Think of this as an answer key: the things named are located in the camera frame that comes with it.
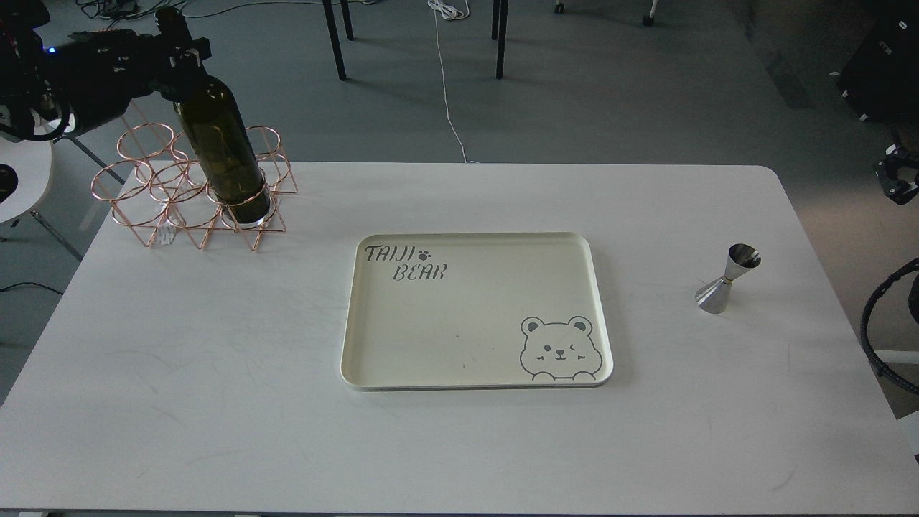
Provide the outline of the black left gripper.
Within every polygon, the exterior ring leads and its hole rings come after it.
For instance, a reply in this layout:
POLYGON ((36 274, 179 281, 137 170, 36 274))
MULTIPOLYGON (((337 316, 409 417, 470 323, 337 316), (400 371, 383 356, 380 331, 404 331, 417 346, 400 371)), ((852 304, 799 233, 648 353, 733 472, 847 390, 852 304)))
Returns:
POLYGON ((168 101, 188 101, 209 82, 203 65, 211 56, 207 38, 180 49, 162 34, 133 30, 76 32, 70 38, 44 50, 46 80, 71 111, 66 134, 95 130, 154 91, 168 101))

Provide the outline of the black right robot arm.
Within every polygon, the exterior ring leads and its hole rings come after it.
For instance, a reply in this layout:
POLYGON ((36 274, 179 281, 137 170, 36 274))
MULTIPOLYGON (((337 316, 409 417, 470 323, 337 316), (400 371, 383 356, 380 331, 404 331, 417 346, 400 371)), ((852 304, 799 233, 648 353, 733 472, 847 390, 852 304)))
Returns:
POLYGON ((917 172, 918 154, 908 151, 902 144, 887 147, 882 161, 876 162, 874 171, 887 199, 905 205, 917 196, 917 175, 912 181, 900 179, 900 170, 909 168, 917 172))

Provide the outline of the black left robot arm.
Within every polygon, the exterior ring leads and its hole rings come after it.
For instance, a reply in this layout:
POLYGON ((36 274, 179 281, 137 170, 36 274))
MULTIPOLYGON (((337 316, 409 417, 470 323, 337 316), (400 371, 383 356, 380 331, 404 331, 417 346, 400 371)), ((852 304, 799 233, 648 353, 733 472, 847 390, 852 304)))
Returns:
POLYGON ((49 23, 40 1, 2 3, 2 136, 45 143, 79 136, 125 114, 136 98, 170 101, 190 91, 196 67, 211 56, 173 6, 155 13, 157 34, 131 29, 72 33, 47 46, 37 29, 49 23))

